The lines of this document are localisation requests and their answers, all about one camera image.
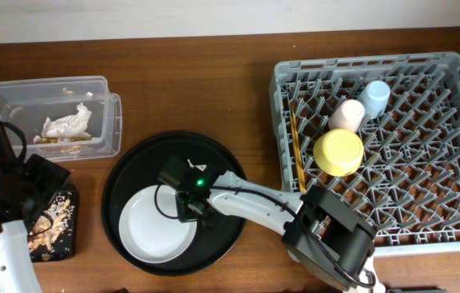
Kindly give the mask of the yellow bowl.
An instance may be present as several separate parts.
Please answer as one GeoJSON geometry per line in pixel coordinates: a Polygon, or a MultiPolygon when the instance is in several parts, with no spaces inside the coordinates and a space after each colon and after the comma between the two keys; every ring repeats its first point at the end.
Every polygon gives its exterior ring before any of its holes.
{"type": "Polygon", "coordinates": [[[353,132],[333,129],[323,134],[314,144],[313,158],[317,166],[335,177],[355,173],[363,160],[364,145],[353,132]]]}

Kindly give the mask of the light blue cup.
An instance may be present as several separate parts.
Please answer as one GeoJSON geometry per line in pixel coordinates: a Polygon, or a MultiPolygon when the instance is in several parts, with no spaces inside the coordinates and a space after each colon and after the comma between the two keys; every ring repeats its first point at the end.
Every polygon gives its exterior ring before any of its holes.
{"type": "Polygon", "coordinates": [[[365,108],[365,114],[376,119],[385,112],[391,89],[384,81],[372,81],[359,94],[357,100],[365,108]]]}

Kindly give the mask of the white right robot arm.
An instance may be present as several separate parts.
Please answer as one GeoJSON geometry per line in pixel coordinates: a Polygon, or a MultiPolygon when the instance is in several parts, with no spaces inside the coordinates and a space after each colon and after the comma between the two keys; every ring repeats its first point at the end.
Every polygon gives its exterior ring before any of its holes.
{"type": "Polygon", "coordinates": [[[164,163],[158,179],[175,190],[181,222],[205,220],[213,212],[241,217],[280,234],[289,254],[336,290],[387,290],[374,268],[375,227],[329,190],[274,190],[178,157],[164,163]]]}

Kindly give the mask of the white tissue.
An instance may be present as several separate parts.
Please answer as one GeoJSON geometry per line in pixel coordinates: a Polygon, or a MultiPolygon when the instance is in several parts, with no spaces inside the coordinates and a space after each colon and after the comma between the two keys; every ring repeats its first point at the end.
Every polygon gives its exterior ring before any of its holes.
{"type": "Polygon", "coordinates": [[[77,105],[77,114],[61,117],[57,120],[46,118],[42,126],[42,138],[71,138],[92,137],[86,132],[92,112],[80,103],[77,105]]]}

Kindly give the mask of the white round plate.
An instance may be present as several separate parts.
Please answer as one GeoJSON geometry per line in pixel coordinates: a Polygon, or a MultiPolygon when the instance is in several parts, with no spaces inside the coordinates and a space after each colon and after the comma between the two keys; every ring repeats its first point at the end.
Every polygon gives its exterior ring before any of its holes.
{"type": "Polygon", "coordinates": [[[132,196],[119,221],[120,240],[137,260],[161,264],[178,258],[193,242],[197,224],[177,219],[176,191],[148,186],[132,196]]]}

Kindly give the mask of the gold foil wrapper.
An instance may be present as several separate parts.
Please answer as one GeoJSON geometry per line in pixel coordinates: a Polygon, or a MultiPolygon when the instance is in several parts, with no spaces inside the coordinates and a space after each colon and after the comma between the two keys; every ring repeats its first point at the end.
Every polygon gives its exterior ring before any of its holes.
{"type": "Polygon", "coordinates": [[[61,142],[82,142],[89,141],[92,137],[71,137],[71,138],[42,138],[36,136],[33,139],[34,144],[51,144],[51,143],[61,143],[61,142]]]}

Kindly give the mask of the food scraps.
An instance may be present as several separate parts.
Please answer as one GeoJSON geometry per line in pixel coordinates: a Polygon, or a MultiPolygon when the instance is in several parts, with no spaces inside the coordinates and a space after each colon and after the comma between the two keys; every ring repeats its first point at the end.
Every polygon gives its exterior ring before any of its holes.
{"type": "Polygon", "coordinates": [[[55,251],[55,244],[71,231],[71,216],[75,206],[70,198],[58,197],[51,206],[42,213],[33,229],[28,233],[28,249],[30,252],[44,247],[49,252],[55,251]]]}

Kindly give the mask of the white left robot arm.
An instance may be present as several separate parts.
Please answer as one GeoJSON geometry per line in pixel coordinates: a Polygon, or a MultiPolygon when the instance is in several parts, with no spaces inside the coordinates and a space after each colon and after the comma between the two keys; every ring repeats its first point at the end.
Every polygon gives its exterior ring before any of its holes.
{"type": "Polygon", "coordinates": [[[25,149],[16,154],[8,132],[25,139],[19,128],[0,121],[0,292],[39,292],[28,232],[67,184],[70,172],[25,149]]]}

